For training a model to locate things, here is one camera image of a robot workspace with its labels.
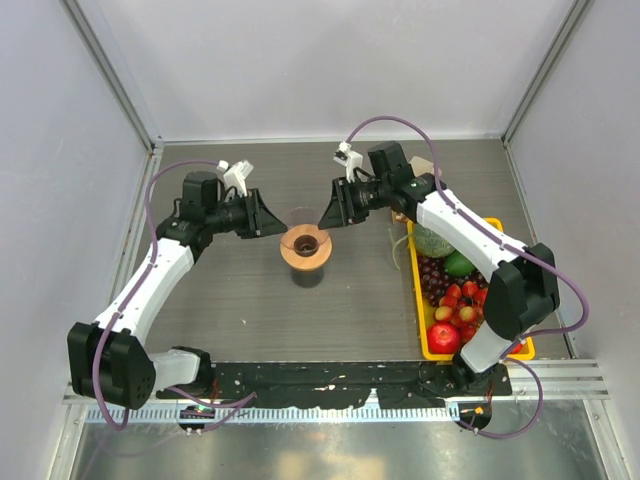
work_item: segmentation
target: red apple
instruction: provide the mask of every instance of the red apple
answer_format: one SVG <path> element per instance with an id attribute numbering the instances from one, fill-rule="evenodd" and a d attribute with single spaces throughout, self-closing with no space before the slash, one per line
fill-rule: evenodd
<path id="1" fill-rule="evenodd" d="M 487 301 L 487 293 L 489 293 L 488 288 L 483 288 L 482 290 L 478 290 L 476 293 L 473 294 L 473 301 L 480 306 L 484 305 L 484 302 Z"/>
<path id="2" fill-rule="evenodd" d="M 450 285 L 449 288 L 447 288 L 447 293 L 445 295 L 460 299 L 462 298 L 462 290 L 458 285 Z"/>
<path id="3" fill-rule="evenodd" d="M 460 334 L 451 324 L 438 322 L 427 330 L 427 343 L 431 353 L 456 353 L 461 345 Z"/>
<path id="4" fill-rule="evenodd" d="M 467 298 L 473 298 L 477 291 L 478 285 L 475 282 L 464 282 L 464 285 L 462 285 L 462 295 Z"/>
<path id="5" fill-rule="evenodd" d="M 457 304 L 458 304 L 458 299 L 456 297 L 450 297 L 448 295 L 442 297 L 439 303 L 441 307 L 449 307 L 453 309 L 456 308 Z"/>
<path id="6" fill-rule="evenodd" d="M 438 307 L 433 313 L 433 318 L 436 322 L 449 322 L 453 318 L 453 308 Z"/>
<path id="7" fill-rule="evenodd" d="M 462 327 L 460 327 L 459 332 L 462 343 L 467 343 L 476 334 L 476 328 L 471 325 L 463 325 Z"/>
<path id="8" fill-rule="evenodd" d="M 458 316 L 464 323 L 475 322 L 478 319 L 478 314 L 473 307 L 462 307 L 458 312 Z"/>

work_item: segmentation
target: metal plate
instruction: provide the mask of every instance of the metal plate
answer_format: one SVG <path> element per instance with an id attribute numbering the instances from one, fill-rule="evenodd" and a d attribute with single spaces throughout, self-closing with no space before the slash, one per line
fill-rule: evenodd
<path id="1" fill-rule="evenodd" d="M 514 431 L 534 408 L 534 402 L 495 404 L 489 429 Z M 189 438 L 166 423 L 105 432 L 103 425 L 85 426 L 72 479 L 606 478 L 581 401 L 547 403 L 530 432 L 505 441 L 474 436 L 453 422 L 231 424 Z"/>

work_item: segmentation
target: table surface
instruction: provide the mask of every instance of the table surface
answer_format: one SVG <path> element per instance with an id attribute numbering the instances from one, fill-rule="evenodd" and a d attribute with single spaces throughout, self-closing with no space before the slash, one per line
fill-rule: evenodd
<path id="1" fill-rule="evenodd" d="M 372 143 L 355 143 L 365 152 Z M 407 158 L 430 158 L 421 142 L 404 142 Z M 513 177 L 497 140 L 438 142 L 443 178 L 461 201 L 482 216 L 498 217 L 512 237 L 531 242 Z M 324 212 L 331 180 L 343 174 L 331 160 L 333 143 L 208 145 L 166 148 L 161 167 L 184 159 L 249 159 L 251 187 L 285 223 L 303 207 Z M 182 179 L 196 167 L 169 172 L 153 195 L 156 221 L 171 211 Z M 240 240 L 214 237 L 195 267 L 178 284 L 151 328 L 149 352 L 174 345 L 200 348 L 218 361 L 374 361 L 421 358 L 407 251 L 402 269 L 391 257 L 388 210 L 372 212 L 357 226 L 331 230 L 333 253 L 314 288 L 293 283 L 280 237 Z M 141 252 L 148 237 L 143 236 Z M 550 317 L 543 325 L 557 326 Z M 536 339 L 538 358 L 566 358 L 562 337 Z"/>

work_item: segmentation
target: metal frame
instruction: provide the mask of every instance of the metal frame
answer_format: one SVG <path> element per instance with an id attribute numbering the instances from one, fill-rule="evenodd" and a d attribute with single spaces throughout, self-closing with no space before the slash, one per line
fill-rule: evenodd
<path id="1" fill-rule="evenodd" d="M 538 96 L 538 93 L 547 81 L 547 78 L 553 70 L 553 67 L 562 55 L 562 52 L 564 51 L 569 40 L 573 36 L 576 28 L 584 18 L 584 15 L 587 13 L 587 10 L 592 3 L 593 0 L 574 0 L 573 5 L 569 9 L 567 16 L 565 17 L 560 29 L 558 30 L 558 33 L 549 46 L 549 50 L 547 50 L 542 63 L 538 67 L 538 71 L 533 76 L 531 83 L 529 83 L 529 86 L 527 87 L 527 90 L 525 91 L 525 94 L 520 101 L 520 105 L 518 105 L 516 112 L 509 122 L 507 130 L 502 136 L 502 142 L 504 143 L 505 147 L 508 146 L 513 139 L 513 136 L 518 130 L 518 127 L 529 111 L 531 104 Z"/>
<path id="2" fill-rule="evenodd" d="M 67 407 L 64 427 L 47 476 L 49 480 L 68 480 L 71 476 L 88 411 L 87 405 Z"/>
<path id="3" fill-rule="evenodd" d="M 98 2 L 60 0 L 60 3 L 67 10 L 89 54 L 95 60 L 96 66 L 109 84 L 140 141 L 148 151 L 161 146 L 162 137 L 131 76 Z"/>
<path id="4" fill-rule="evenodd" d="M 584 401 L 584 409 L 607 476 L 616 480 L 626 480 L 632 478 L 631 468 L 615 433 L 614 422 L 607 412 L 610 405 L 611 400 Z"/>
<path id="5" fill-rule="evenodd" d="M 135 205 L 131 214 L 131 221 L 127 229 L 127 236 L 122 246 L 122 257 L 118 264 L 115 280 L 111 289 L 109 300 L 114 299 L 127 284 L 133 275 L 135 267 L 136 255 L 140 246 L 140 239 L 144 232 L 146 212 L 144 209 L 144 192 L 151 178 L 158 172 L 164 147 L 156 147 L 149 155 L 149 159 L 145 165 L 144 172 L 138 184 L 138 194 L 136 196 Z"/>

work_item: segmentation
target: metal floor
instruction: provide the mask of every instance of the metal floor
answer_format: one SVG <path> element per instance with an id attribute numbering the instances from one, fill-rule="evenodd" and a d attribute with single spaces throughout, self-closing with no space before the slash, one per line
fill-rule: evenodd
<path id="1" fill-rule="evenodd" d="M 356 143 L 365 152 L 373 143 Z M 184 159 L 249 159 L 251 187 L 285 223 L 291 210 L 324 212 L 331 180 L 343 175 L 333 143 L 168 147 L 161 168 Z M 497 140 L 438 142 L 444 181 L 480 215 L 498 217 L 505 231 L 531 241 L 502 145 Z M 429 158 L 422 142 L 403 142 L 407 158 Z M 169 172 L 155 187 L 156 221 L 171 211 L 182 180 L 196 167 Z M 373 361 L 421 358 L 408 255 L 402 270 L 391 258 L 389 211 L 361 225 L 331 231 L 333 254 L 312 289 L 297 287 L 279 252 L 279 237 L 214 237 L 173 291 L 151 328 L 148 351 L 188 345 L 219 361 Z M 406 231 L 396 227 L 395 238 Z M 143 237 L 141 251 L 148 248 Z M 557 326 L 555 318 L 543 323 Z M 567 358 L 561 337 L 537 338 L 537 358 Z"/>
<path id="2" fill-rule="evenodd" d="M 490 430 L 515 431 L 534 409 L 496 403 Z M 536 428 L 510 440 L 476 437 L 451 421 L 229 424 L 190 438 L 175 423 L 107 428 L 85 426 L 71 479 L 607 478 L 579 400 L 547 402 Z"/>

